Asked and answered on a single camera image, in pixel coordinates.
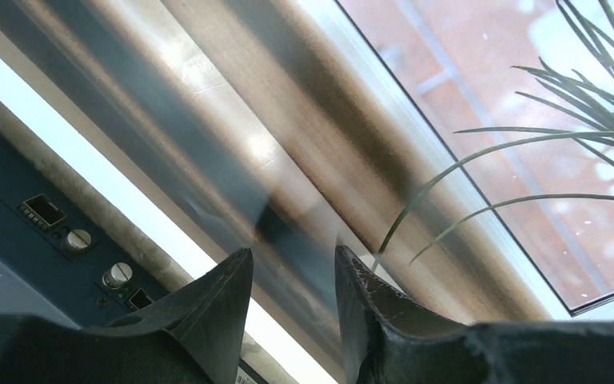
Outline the plant window photo print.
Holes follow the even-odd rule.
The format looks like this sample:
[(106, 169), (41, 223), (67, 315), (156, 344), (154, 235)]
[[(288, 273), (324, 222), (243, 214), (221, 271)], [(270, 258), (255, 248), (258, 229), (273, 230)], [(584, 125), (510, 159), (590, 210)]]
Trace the plant window photo print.
[(614, 1), (0, 1), (0, 134), (163, 286), (244, 247), (242, 357), (345, 381), (333, 252), (454, 322), (614, 321)]

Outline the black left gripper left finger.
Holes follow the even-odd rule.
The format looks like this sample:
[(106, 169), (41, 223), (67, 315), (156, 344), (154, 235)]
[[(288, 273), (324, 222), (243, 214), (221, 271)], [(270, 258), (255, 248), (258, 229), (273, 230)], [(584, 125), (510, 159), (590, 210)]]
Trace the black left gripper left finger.
[(0, 383), (232, 383), (252, 281), (253, 254), (241, 248), (108, 326), (0, 315)]

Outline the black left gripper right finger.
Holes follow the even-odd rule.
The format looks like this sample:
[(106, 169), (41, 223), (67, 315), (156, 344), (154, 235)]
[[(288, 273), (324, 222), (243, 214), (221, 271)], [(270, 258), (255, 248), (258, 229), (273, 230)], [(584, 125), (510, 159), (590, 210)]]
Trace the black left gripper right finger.
[(614, 322), (482, 322), (424, 308), (334, 252), (349, 383), (614, 383)]

